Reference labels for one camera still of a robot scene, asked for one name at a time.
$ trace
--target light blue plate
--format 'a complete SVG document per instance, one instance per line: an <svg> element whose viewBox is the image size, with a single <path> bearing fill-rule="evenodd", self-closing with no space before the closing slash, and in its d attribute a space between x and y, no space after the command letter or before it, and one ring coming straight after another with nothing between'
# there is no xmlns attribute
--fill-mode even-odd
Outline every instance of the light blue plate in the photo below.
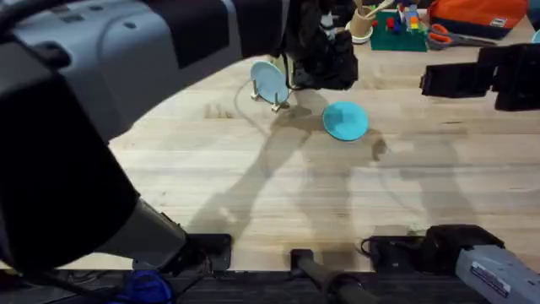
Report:
<svg viewBox="0 0 540 304"><path fill-rule="evenodd" d="M540 30L532 36L532 43L540 43Z"/></svg>
<svg viewBox="0 0 540 304"><path fill-rule="evenodd" d="M274 103L278 93L278 103L287 100L289 89L285 84L285 75L270 62L255 62L251 67L251 81L256 80L259 95L270 103Z"/></svg>
<svg viewBox="0 0 540 304"><path fill-rule="evenodd" d="M322 124L334 138L344 141L356 140L368 131L365 111L350 101L338 101L322 113Z"/></svg>

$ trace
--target green mat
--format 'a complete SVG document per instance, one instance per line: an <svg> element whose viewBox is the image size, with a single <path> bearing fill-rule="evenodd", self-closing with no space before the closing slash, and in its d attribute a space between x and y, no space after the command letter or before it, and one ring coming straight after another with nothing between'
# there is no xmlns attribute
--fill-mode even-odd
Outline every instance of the green mat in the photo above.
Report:
<svg viewBox="0 0 540 304"><path fill-rule="evenodd" d="M407 26L402 27L399 35L386 31L386 18L396 18L397 13L380 12L376 16L379 24L374 27L371 36L371 50L375 51L411 51L427 52L425 33L422 31L407 32Z"/></svg>

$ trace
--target paper cup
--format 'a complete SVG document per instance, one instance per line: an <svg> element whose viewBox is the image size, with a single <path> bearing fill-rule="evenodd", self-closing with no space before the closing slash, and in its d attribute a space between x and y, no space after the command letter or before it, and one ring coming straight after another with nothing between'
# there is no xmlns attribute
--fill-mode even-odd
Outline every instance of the paper cup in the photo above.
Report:
<svg viewBox="0 0 540 304"><path fill-rule="evenodd" d="M362 9L362 14L359 13L358 9L354 11L354 16L351 20L350 31L351 35L353 35L354 37L361 38L366 37L370 33L371 23L373 22L373 20L375 20L375 15L367 19L365 15L371 12L371 8L363 6L359 9Z"/></svg>

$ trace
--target white label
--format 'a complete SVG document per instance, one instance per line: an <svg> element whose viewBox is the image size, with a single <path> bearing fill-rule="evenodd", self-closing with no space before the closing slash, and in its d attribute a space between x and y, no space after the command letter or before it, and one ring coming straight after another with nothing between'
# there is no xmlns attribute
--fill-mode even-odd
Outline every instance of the white label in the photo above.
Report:
<svg viewBox="0 0 540 304"><path fill-rule="evenodd" d="M506 24L506 18L494 18L491 20L491 23L489 25L491 26L497 26L497 27L504 27Z"/></svg>
<svg viewBox="0 0 540 304"><path fill-rule="evenodd" d="M472 262L471 273L479 277L479 279L481 279L486 285L491 287L501 296L508 297L508 294L510 294L510 285L499 279L494 273L487 270L478 262Z"/></svg>

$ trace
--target wooden table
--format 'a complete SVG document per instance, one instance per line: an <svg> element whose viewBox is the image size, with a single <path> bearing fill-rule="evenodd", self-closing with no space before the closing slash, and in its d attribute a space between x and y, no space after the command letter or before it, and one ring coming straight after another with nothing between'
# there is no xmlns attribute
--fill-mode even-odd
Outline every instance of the wooden table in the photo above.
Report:
<svg viewBox="0 0 540 304"><path fill-rule="evenodd" d="M524 19L502 45L530 40ZM303 91L278 115L250 99L246 60L183 90L111 142L135 187L190 232L229 232L233 269L289 267L312 248L337 269L370 270L371 235L478 224L540 271L540 113L494 110L486 98L422 96L426 65L476 61L478 49L373 52L356 46L348 91ZM338 100L362 106L370 130L344 143L321 126ZM128 269L95 254L69 265Z"/></svg>

